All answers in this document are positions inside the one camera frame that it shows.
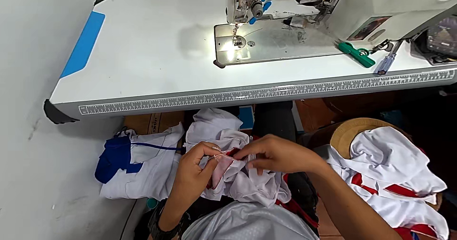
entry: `blue drawstring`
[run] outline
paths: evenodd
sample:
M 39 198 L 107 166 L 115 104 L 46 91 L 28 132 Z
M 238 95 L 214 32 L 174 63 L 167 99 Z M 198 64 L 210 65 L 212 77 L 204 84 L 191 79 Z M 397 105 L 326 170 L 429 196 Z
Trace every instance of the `blue drawstring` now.
M 144 146 L 154 147 L 154 148 L 163 149 L 163 150 L 182 151 L 182 148 L 165 147 L 165 146 L 160 146 L 160 145 L 155 145 L 155 144 L 146 144 L 146 143 L 140 143 L 140 142 L 134 142 L 134 143 L 132 143 L 132 144 L 144 145 Z

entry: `white tabletop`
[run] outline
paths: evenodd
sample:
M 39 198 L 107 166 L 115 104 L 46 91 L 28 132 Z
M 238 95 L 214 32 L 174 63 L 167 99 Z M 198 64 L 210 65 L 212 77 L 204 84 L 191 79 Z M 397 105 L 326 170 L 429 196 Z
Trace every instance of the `white tabletop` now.
M 214 25 L 225 0 L 105 0 L 106 18 L 85 68 L 59 80 L 50 101 L 71 103 L 373 73 L 345 54 L 220 69 Z M 390 71 L 427 68 L 404 43 Z M 370 57 L 377 63 L 386 52 Z

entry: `measuring tape ruler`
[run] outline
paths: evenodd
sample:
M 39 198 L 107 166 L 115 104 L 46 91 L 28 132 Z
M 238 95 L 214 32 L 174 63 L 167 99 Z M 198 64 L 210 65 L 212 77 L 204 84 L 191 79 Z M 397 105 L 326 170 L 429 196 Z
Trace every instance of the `measuring tape ruler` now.
M 82 115 L 97 113 L 114 113 L 122 111 L 166 108 L 203 103 L 219 103 L 226 101 L 257 99 L 265 97 L 293 96 L 319 92 L 388 87 L 392 85 L 405 85 L 422 82 L 450 80 L 454 78 L 454 75 L 454 70 L 445 70 L 383 77 L 376 76 L 366 79 L 350 79 L 303 85 L 282 85 L 269 88 L 226 91 L 180 97 L 164 97 L 117 103 L 81 105 L 79 106 L 79 112 Z

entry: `black pants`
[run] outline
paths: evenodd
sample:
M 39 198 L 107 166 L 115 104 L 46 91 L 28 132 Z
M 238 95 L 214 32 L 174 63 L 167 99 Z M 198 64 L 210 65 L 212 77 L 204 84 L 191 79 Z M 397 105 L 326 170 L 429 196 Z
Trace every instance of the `black pants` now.
M 273 134 L 281 138 L 288 139 L 292 142 L 296 140 L 295 122 L 292 115 L 292 101 L 258 104 L 254 112 L 254 126 L 252 135 L 263 137 L 267 134 Z M 237 116 L 238 107 L 221 108 Z M 191 118 L 197 111 L 191 111 L 186 118 Z M 184 127 L 188 128 L 190 121 L 184 122 Z M 317 205 L 317 193 L 304 172 L 291 173 L 288 176 L 288 186 L 292 193 L 292 198 L 300 205 L 302 210 L 308 214 L 315 222 L 318 218 L 315 214 Z M 197 219 L 218 210 L 234 200 L 228 196 L 222 196 L 220 201 L 208 200 L 199 197 L 191 207 L 189 207 L 183 216 L 180 236 L 186 229 Z M 161 201 L 156 210 L 161 210 L 166 200 Z M 317 229 L 312 226 L 306 219 L 298 214 L 310 228 L 318 235 Z

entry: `wristwatch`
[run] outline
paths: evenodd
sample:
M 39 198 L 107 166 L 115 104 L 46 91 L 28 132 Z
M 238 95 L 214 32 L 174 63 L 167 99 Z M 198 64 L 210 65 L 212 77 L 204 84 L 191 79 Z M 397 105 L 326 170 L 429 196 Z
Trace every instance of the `wristwatch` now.
M 154 210 L 154 213 L 151 216 L 151 219 L 149 220 L 148 228 L 149 231 L 151 232 L 152 239 L 154 240 L 171 240 L 173 237 L 178 234 L 179 229 L 181 227 L 181 222 L 182 219 L 180 220 L 179 224 L 174 227 L 171 231 L 163 231 L 159 227 L 159 219 L 160 215 L 162 214 L 162 211 L 165 206 L 165 200 L 159 202 L 157 207 Z

